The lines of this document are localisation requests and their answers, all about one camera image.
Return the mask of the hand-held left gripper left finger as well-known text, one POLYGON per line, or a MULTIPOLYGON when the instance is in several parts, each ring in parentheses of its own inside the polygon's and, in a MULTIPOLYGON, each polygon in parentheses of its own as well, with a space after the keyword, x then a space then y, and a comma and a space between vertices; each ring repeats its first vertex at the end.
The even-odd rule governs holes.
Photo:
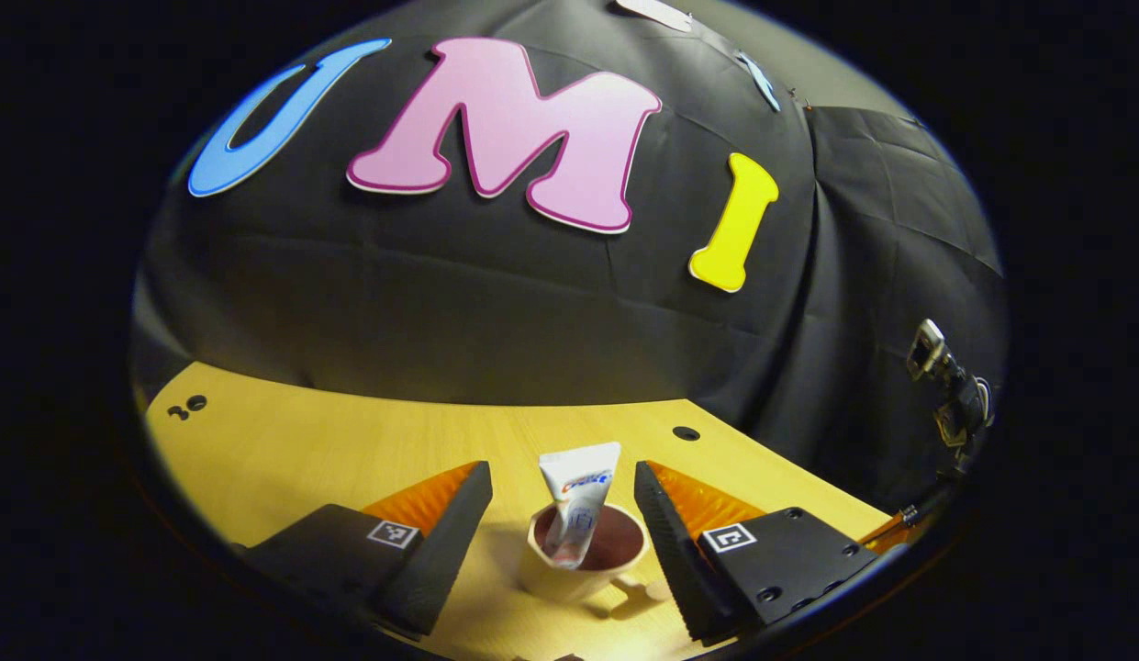
POLYGON ((419 639, 431 635, 493 498, 487 462, 468 462, 372 503, 323 505, 243 561, 326 612, 419 639))

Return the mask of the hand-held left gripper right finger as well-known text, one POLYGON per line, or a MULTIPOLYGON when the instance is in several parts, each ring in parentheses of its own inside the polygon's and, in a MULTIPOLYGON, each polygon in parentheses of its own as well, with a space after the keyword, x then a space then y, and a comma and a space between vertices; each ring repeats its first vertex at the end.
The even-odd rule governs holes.
POLYGON ((761 513, 657 462, 636 465, 633 497, 687 633, 703 644, 787 628, 879 564, 809 511, 761 513))

